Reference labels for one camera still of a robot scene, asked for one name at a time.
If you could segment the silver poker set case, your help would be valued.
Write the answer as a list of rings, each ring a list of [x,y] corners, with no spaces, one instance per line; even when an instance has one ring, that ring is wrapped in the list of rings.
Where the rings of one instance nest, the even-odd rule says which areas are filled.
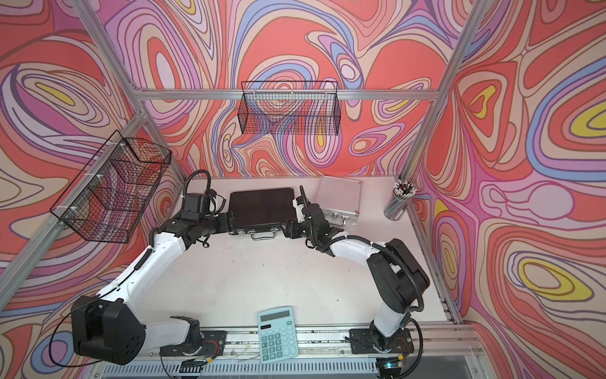
[[[322,177],[314,198],[325,219],[336,227],[355,225],[361,209],[362,182],[348,178]]]

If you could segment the black poker set case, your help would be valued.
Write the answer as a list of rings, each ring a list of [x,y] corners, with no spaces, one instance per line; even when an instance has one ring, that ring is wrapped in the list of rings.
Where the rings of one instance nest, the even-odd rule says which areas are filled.
[[[296,218],[292,188],[233,192],[229,199],[232,235],[249,235],[252,241],[274,239],[282,225]]]

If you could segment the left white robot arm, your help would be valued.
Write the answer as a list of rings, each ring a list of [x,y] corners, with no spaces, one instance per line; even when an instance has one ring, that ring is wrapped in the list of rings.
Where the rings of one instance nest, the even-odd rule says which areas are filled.
[[[181,210],[151,231],[145,250],[96,295],[80,297],[72,306],[74,352],[97,360],[126,365],[141,352],[167,348],[195,356],[204,343],[200,322],[172,316],[143,323],[136,315],[144,297],[165,270],[193,244],[208,245],[214,234],[230,232],[230,214],[216,204],[217,193],[184,194]]]

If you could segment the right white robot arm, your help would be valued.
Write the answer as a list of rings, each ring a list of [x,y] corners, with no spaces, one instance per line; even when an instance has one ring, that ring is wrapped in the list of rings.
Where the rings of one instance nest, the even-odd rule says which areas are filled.
[[[333,227],[323,211],[305,195],[292,201],[295,218],[282,223],[287,238],[304,238],[309,249],[344,258],[369,269],[382,300],[379,313],[369,325],[369,347],[388,352],[413,313],[425,309],[423,295],[430,279],[407,245],[393,238],[378,243]]]

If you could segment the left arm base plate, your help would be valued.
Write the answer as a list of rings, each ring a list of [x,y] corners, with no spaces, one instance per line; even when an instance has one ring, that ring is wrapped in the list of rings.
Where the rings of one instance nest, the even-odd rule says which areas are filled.
[[[227,339],[225,330],[203,330],[198,336],[187,337],[179,345],[161,347],[161,357],[216,358],[224,352]]]

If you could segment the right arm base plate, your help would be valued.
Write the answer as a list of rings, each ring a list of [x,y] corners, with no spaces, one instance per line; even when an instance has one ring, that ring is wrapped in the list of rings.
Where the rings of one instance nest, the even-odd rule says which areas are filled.
[[[345,340],[355,355],[395,354],[407,356],[415,352],[408,329],[399,329],[393,336],[385,337],[371,328],[352,328]]]

